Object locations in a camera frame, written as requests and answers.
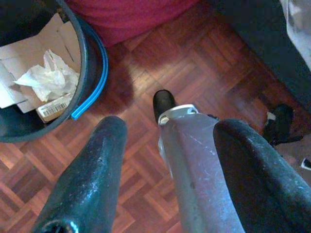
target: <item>parquet floor tile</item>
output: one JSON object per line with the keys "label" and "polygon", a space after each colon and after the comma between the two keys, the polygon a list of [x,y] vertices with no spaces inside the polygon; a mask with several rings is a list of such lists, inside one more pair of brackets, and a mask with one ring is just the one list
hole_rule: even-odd
{"label": "parquet floor tile", "polygon": [[259,133],[266,112],[286,103],[295,109],[293,134],[311,131],[310,114],[206,1],[108,53],[105,90],[77,121],[35,141],[0,144],[0,232],[29,232],[60,174],[108,115],[123,118],[129,133],[113,232],[181,232],[174,184],[157,149],[152,98],[162,88],[180,104],[243,119]]}

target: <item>black trash bin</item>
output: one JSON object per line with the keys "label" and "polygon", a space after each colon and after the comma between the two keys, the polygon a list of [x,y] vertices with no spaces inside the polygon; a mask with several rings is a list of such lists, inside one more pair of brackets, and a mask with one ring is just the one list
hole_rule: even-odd
{"label": "black trash bin", "polygon": [[81,68],[76,92],[63,114],[46,124],[35,110],[24,114],[16,105],[0,109],[0,142],[32,140],[70,117],[77,119],[104,87],[108,75],[105,48],[93,29],[63,0],[0,0],[0,47],[36,35],[57,12],[71,21],[79,41]]}

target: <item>scratched metal surface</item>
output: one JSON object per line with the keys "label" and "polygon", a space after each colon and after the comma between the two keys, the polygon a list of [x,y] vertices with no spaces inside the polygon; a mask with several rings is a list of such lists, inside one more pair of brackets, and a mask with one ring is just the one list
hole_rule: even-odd
{"label": "scratched metal surface", "polygon": [[182,225],[188,232],[244,232],[215,149],[216,123],[194,114],[171,119],[161,127]]}

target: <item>black object on floor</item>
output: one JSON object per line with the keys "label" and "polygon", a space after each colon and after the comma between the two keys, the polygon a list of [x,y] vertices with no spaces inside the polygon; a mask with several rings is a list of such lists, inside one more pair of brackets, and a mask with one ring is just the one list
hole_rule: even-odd
{"label": "black object on floor", "polygon": [[156,122],[158,122],[162,113],[176,106],[174,96],[168,90],[157,91],[154,95],[153,102]]}
{"label": "black object on floor", "polygon": [[296,142],[303,138],[302,136],[290,137],[291,124],[294,118],[294,110],[290,106],[280,104],[271,112],[271,115],[275,118],[268,118],[263,129],[263,138],[269,144],[276,146],[280,143]]}

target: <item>cardboard box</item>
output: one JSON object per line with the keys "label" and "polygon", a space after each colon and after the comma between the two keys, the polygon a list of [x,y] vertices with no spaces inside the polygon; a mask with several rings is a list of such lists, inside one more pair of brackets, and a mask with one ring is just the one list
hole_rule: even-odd
{"label": "cardboard box", "polygon": [[17,104],[23,113],[27,113],[46,104],[31,87],[19,86],[13,81],[31,67],[43,66],[43,55],[48,49],[80,72],[80,49],[75,30],[70,22],[64,24],[59,14],[55,14],[36,36],[0,47],[0,108]]}

